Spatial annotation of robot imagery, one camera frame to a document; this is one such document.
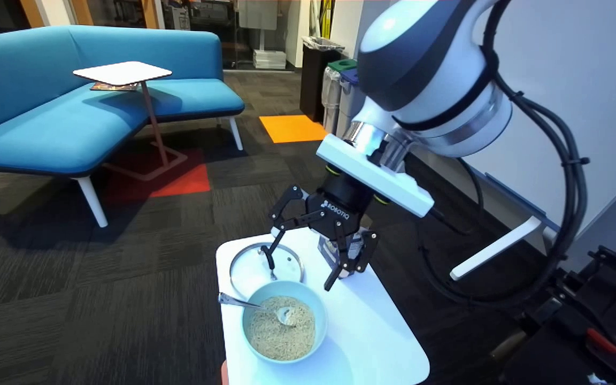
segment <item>couch cushion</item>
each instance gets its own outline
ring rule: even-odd
[[[82,87],[0,125],[0,171],[85,175],[145,122],[137,93]]]
[[[66,28],[34,28],[0,34],[0,122],[46,103],[84,79],[84,67]]]
[[[237,115],[243,102],[220,79],[148,81],[159,121]]]

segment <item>gray carpet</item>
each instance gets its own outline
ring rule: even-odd
[[[211,192],[111,206],[111,227],[99,231],[73,183],[0,174],[0,383],[218,383],[217,249],[265,233],[289,185],[322,181],[315,144],[272,145],[256,121],[299,114],[299,75],[227,73],[227,81],[249,103],[241,154],[213,121],[169,125],[165,137],[204,153]],[[426,282],[421,256],[444,269],[502,227],[421,162],[411,171],[444,223],[412,225],[395,207],[372,207],[382,225],[375,268],[430,353],[430,383],[492,383],[500,369],[487,352],[512,331],[512,314],[446,303]],[[91,179],[101,190],[109,174]],[[528,249],[512,252],[475,284],[517,284],[534,263]]]

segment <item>white table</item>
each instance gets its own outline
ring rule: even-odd
[[[294,366],[261,362],[241,337],[241,308],[220,306],[229,383],[403,385],[423,382],[430,375],[430,362],[371,268],[322,291],[330,265],[316,251],[319,237],[312,229],[295,229],[287,231],[281,244],[301,259],[304,282],[328,308],[322,346]],[[259,243],[272,243],[272,235],[234,241],[217,251],[220,291],[236,294],[229,265],[239,251]]]
[[[117,168],[117,166],[104,162],[106,169],[113,169],[117,174],[123,174],[128,179],[141,181],[141,183],[149,183],[149,181],[156,181],[159,175],[171,171],[173,168],[177,168],[177,166],[181,166],[187,161],[187,154],[181,154],[181,153],[177,153],[173,148],[166,148],[162,144],[161,127],[159,127],[159,121],[156,121],[156,114],[154,114],[154,103],[152,103],[149,89],[148,89],[149,79],[169,78],[171,72],[161,69],[161,67],[152,67],[152,64],[145,64],[145,62],[116,62],[116,64],[104,64],[104,67],[76,69],[73,73],[76,78],[85,78],[85,79],[91,79],[91,81],[99,81],[99,83],[104,83],[104,87],[113,87],[117,91],[131,91],[131,89],[123,89],[123,87],[140,87],[141,89],[144,105],[145,105],[145,112],[149,114],[149,122],[152,122],[154,145],[159,148],[162,166],[159,169],[145,174],[145,175],[135,174],[135,171],[123,169],[123,168]]]

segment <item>orange floor mat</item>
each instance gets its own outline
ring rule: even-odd
[[[210,190],[206,158],[200,150],[184,153],[189,158],[175,169],[162,174],[152,183],[133,181],[128,175],[104,169],[104,185],[101,199],[106,206],[128,206],[148,201],[154,198],[177,198],[177,195],[197,195]],[[154,148],[137,154],[116,154],[109,162],[116,162],[123,169],[144,171],[159,166]]]
[[[307,115],[261,115],[261,125],[272,144],[321,141],[328,136],[322,125]]]

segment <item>blue couch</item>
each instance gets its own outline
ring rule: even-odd
[[[0,171],[75,179],[106,227],[90,174],[140,129],[140,93],[91,93],[75,69],[141,61],[171,72],[149,81],[159,122],[229,119],[243,102],[222,81],[220,42],[210,33],[53,27],[0,34]]]

